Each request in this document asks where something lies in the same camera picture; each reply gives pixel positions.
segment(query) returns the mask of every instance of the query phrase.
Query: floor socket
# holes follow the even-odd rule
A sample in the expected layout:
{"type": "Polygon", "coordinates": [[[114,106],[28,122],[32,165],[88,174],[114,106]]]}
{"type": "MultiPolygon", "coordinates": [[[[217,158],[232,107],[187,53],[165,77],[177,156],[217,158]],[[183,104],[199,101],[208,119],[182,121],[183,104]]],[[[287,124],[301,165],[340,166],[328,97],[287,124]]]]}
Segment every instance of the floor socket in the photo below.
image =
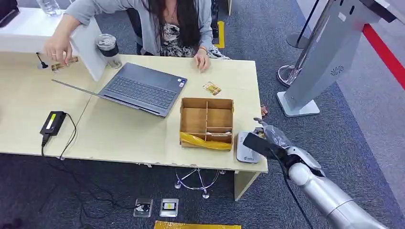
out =
{"type": "Polygon", "coordinates": [[[179,199],[162,199],[160,216],[176,217],[179,210],[179,199]]]}
{"type": "Polygon", "coordinates": [[[134,217],[150,217],[153,199],[138,198],[135,203],[134,217]]]}

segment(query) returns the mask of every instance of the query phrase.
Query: red floor stripe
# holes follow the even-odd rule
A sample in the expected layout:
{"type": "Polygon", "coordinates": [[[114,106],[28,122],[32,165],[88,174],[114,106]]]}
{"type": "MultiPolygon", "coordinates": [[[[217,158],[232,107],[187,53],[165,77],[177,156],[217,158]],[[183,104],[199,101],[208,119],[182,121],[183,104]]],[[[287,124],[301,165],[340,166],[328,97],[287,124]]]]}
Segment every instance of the red floor stripe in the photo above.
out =
{"type": "Polygon", "coordinates": [[[402,64],[394,56],[387,45],[385,45],[383,40],[381,40],[370,24],[366,24],[364,26],[363,34],[402,88],[405,89],[405,68],[402,66],[402,64]]]}

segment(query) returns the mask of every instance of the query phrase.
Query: woman's right hand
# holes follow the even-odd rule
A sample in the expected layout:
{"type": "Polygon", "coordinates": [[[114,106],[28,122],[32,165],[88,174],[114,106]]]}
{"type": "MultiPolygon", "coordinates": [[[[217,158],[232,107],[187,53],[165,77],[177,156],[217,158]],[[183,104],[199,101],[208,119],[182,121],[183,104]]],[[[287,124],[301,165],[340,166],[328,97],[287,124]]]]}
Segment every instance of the woman's right hand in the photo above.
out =
{"type": "Polygon", "coordinates": [[[52,37],[46,41],[43,48],[49,58],[63,65],[67,65],[70,58],[72,58],[70,34],[79,24],[80,22],[78,20],[68,14],[62,17],[52,37]]]}
{"type": "Polygon", "coordinates": [[[46,55],[55,62],[67,65],[72,58],[72,46],[69,35],[54,33],[44,46],[46,55]]]}

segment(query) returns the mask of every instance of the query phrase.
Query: yellow plastic bag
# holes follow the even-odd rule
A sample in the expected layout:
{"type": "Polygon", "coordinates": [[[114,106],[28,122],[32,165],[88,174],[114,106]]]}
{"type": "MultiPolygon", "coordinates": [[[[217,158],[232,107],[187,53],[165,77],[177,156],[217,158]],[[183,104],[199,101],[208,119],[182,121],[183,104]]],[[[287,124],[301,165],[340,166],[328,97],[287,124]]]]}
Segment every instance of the yellow plastic bag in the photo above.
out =
{"type": "Polygon", "coordinates": [[[218,149],[218,150],[230,150],[232,148],[232,144],[225,143],[225,142],[213,142],[213,141],[204,141],[199,137],[193,136],[191,134],[186,134],[184,132],[180,132],[180,140],[182,142],[187,142],[196,146],[201,146],[208,149],[218,149]]]}
{"type": "Polygon", "coordinates": [[[156,221],[155,229],[242,229],[238,225],[203,225],[203,224],[186,224],[156,221]]]}

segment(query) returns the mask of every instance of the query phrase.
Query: long dark hair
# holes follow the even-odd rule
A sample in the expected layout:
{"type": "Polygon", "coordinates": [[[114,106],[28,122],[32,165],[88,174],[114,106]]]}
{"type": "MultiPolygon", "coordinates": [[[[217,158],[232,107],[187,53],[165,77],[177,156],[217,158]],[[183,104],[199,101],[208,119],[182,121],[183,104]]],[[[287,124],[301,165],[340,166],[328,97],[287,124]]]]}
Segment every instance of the long dark hair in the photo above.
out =
{"type": "MultiPolygon", "coordinates": [[[[156,36],[163,42],[163,26],[165,23],[163,12],[166,9],[165,0],[142,0],[143,6],[155,20],[158,28],[156,36]]],[[[180,41],[184,46],[196,46],[200,41],[200,28],[198,26],[198,13],[195,0],[177,0],[177,20],[180,28],[180,41]]]]}

